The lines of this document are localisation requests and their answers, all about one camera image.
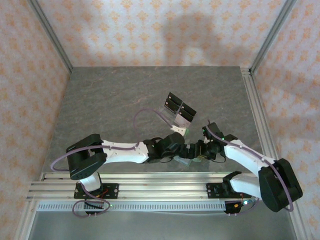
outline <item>floral wallpaper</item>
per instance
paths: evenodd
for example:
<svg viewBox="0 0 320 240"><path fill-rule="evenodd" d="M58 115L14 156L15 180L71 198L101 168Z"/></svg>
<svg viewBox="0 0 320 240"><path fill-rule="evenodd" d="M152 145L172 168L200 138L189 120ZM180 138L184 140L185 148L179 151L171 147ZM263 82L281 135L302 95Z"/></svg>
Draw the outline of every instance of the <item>floral wallpaper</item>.
<svg viewBox="0 0 320 240"><path fill-rule="evenodd" d="M306 222L320 239L320 2L299 0L256 74L281 156L304 192Z"/></svg>
<svg viewBox="0 0 320 240"><path fill-rule="evenodd" d="M69 73L26 0L0 2L0 239L39 179Z"/></svg>
<svg viewBox="0 0 320 240"><path fill-rule="evenodd" d="M40 0L79 66L251 67L285 0Z"/></svg>

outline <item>metal base plate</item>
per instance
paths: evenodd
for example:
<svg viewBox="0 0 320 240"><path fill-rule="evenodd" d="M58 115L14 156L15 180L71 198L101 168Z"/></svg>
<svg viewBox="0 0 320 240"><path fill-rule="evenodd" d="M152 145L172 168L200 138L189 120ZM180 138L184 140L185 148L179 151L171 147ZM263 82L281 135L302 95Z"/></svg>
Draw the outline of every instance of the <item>metal base plate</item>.
<svg viewBox="0 0 320 240"><path fill-rule="evenodd" d="M117 199L119 192L119 184L118 183L102 183L102 190L97 189L90 192L92 195L97 196L98 198L103 199ZM88 196L82 186L81 183L77 183L75 185L74 196L75 199L92 199L92 197Z"/></svg>
<svg viewBox="0 0 320 240"><path fill-rule="evenodd" d="M207 189L208 199L249 199L252 197L245 193L227 193L222 187L222 182L207 183L205 187Z"/></svg>

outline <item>black mounting plate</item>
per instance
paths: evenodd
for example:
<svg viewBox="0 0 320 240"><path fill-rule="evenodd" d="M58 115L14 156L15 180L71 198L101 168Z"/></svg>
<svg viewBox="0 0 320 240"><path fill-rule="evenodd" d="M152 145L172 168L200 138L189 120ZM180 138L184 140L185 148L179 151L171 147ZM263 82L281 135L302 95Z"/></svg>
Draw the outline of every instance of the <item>black mounting plate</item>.
<svg viewBox="0 0 320 240"><path fill-rule="evenodd" d="M179 97L169 92L166 97L164 106L169 109L172 113L176 114L179 110L179 115L186 119L188 122L192 122L197 111L185 104Z"/></svg>
<svg viewBox="0 0 320 240"><path fill-rule="evenodd" d="M93 196L98 196L101 198L103 194L103 199L117 199L119 194L119 184L118 183L102 183L102 187L90 192ZM74 196L75 199L93 199L92 197L88 196L82 186L81 183L77 183L75 185Z"/></svg>
<svg viewBox="0 0 320 240"><path fill-rule="evenodd" d="M207 189L208 199L241 199L242 197L249 199L252 197L245 193L243 193L242 196L240 192L227 192L224 190L222 182L207 183L205 187Z"/></svg>

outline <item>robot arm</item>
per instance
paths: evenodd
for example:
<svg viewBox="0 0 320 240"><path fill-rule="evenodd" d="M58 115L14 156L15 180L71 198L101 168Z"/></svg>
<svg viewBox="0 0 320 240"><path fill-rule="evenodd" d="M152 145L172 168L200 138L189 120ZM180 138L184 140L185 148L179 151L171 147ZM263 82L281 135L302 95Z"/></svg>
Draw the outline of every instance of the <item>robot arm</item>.
<svg viewBox="0 0 320 240"><path fill-rule="evenodd" d="M224 136L215 123L203 127L205 141L185 144L184 133L179 128L166 138L153 138L139 143L116 143L101 140L99 134L92 134L67 148L67 152L87 147L88 150L70 154L68 159L70 178L79 180L88 192L101 187L97 170L103 164L133 162L137 164L158 163L164 157L215 159L216 154L234 160L252 172L255 177L235 171L223 178L223 190L244 193L263 200L266 206L278 212L289 204L280 180L269 164L273 165L284 180L290 198L295 201L303 193L297 178L285 159L275 160L244 145L233 135Z"/></svg>

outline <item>wire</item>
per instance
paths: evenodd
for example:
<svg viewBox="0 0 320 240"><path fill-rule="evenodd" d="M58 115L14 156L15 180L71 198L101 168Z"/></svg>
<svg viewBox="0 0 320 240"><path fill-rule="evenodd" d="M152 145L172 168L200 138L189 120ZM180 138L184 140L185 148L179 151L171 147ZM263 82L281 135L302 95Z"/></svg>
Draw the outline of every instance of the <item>wire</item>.
<svg viewBox="0 0 320 240"><path fill-rule="evenodd" d="M210 159L211 162L214 162L216 164L224 164L226 162L226 158L224 158L224 161L216 161L216 160L212 160Z"/></svg>
<svg viewBox="0 0 320 240"><path fill-rule="evenodd" d="M289 193L289 190L285 184L285 181L283 180L283 178L281 177L280 173L278 172L278 170L266 159L264 159L263 156L260 156L258 153L256 153L255 151L253 151L252 149L250 148L247 148L245 146L240 146L238 144L234 144L234 143L231 143L229 141L226 141L222 138L220 138L219 136L217 136L216 134L214 134L210 129L209 129L209 126L205 126L206 129L208 130L208 132L213 136L215 137L216 139L218 139L219 141L221 142L224 142L225 144L228 144L230 146L233 146L233 147L236 147L236 148L239 148L239 149L243 149L245 150L246 152L248 152L249 154L255 156L256 158L258 158L259 160L261 160L263 163L266 163L267 165L269 165L269 167L274 171L276 177L279 179L282 187L283 187L283 190L285 192L285 195L286 195L286 198L288 199L288 202L289 202L289 205L290 205L290 208L284 208L286 210L288 210L289 212L292 212L294 210L294 204L292 202L292 199L291 199L291 196L290 196L290 193Z"/></svg>
<svg viewBox="0 0 320 240"><path fill-rule="evenodd" d="M169 161L159 161L159 163L166 164L166 163L171 162L173 159L174 159L174 158L173 158L173 157L171 157L171 159L170 159Z"/></svg>
<svg viewBox="0 0 320 240"><path fill-rule="evenodd" d="M88 201L88 200L79 200L77 202L74 203L73 207L72 207L72 213L78 217L78 218L81 218L81 219L85 219L85 218L89 218L91 217L91 214L89 215L79 215L79 214L76 214L75 212L75 208L76 208L76 205L79 204L79 203L87 203L87 204L101 204L101 202L104 202L106 204L108 204L108 207L105 208L105 210L101 211L101 212L98 212L98 213L94 213L94 216L98 216L98 215L101 215L101 214L104 214L108 211L108 209L110 208L111 204L110 202L108 202L107 200L105 199L102 199L102 198L99 198L99 197L96 197L94 195L92 195L90 192L88 192L85 188L85 186L82 184L82 182L80 182L81 186L82 186L82 189L83 191L85 192L85 194L87 194L89 197L93 198L93 199L97 199L99 201Z"/></svg>
<svg viewBox="0 0 320 240"><path fill-rule="evenodd" d="M177 216L222 216L226 215L225 212L221 212L220 210L217 211L216 213L212 213L215 211L214 209L212 211L209 211L208 213L199 213L199 212L194 212L194 211L186 211L186 212L177 212L177 211L151 211L149 212L150 214L164 214L164 215L177 215Z"/></svg>
<svg viewBox="0 0 320 240"><path fill-rule="evenodd" d="M229 213L227 216L230 217L232 215L234 215L235 217L238 216L238 215L243 215L243 214L247 214L248 212L251 212L253 209L255 209L259 203L260 199L257 198L254 202L253 202L253 205L248 209L248 210L245 210L245 211L242 211L242 212L239 212L239 213Z"/></svg>
<svg viewBox="0 0 320 240"><path fill-rule="evenodd" d="M140 144L140 135L138 133L137 127L136 127L136 118L137 116L141 113L141 112L145 112L145 111L151 111L156 113L170 128L172 127L172 125L168 122L168 120L157 110L154 110L152 108L143 108L141 110L139 110L133 117L133 129L137 138L137 143L134 146L131 147L118 147L118 146L109 146L109 145L94 145L94 146L85 146L85 147L80 147L74 150L71 150L69 152L67 152L66 154L58 157L56 160L54 160L51 165L50 168L53 172L68 172L69 169L58 169L55 168L55 165L61 161L62 159L65 159L66 157L81 152L81 151L86 151L86 150L92 150L92 149L114 149L114 150L121 150L121 151L131 151L136 149L139 144Z"/></svg>
<svg viewBox="0 0 320 240"><path fill-rule="evenodd" d="M92 205L92 204L90 204L90 203L88 203L88 202L85 202L84 204L87 205L87 206L89 206L89 207L95 208L95 209L104 209L104 208L101 207L101 206L95 206L95 205Z"/></svg>
<svg viewBox="0 0 320 240"><path fill-rule="evenodd" d="M109 189L107 188L102 194L101 194L101 198L104 198L104 195L109 191Z"/></svg>

